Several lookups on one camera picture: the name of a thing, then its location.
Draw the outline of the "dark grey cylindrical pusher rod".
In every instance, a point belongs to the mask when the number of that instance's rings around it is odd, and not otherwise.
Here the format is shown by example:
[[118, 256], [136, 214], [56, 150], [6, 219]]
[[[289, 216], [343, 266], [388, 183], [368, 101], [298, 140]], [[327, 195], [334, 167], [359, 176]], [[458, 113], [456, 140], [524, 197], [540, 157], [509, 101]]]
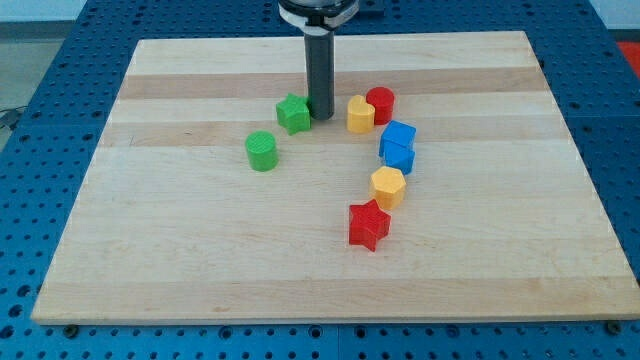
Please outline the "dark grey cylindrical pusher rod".
[[334, 115], [334, 33], [304, 36], [308, 106], [315, 120]]

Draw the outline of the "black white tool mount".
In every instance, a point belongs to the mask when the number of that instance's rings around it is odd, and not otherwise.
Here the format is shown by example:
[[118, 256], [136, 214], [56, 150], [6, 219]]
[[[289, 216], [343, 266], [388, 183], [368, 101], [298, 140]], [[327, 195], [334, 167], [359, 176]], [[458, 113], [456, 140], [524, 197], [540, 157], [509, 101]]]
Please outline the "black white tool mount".
[[351, 20], [358, 0], [279, 0], [281, 18], [307, 35], [326, 35]]

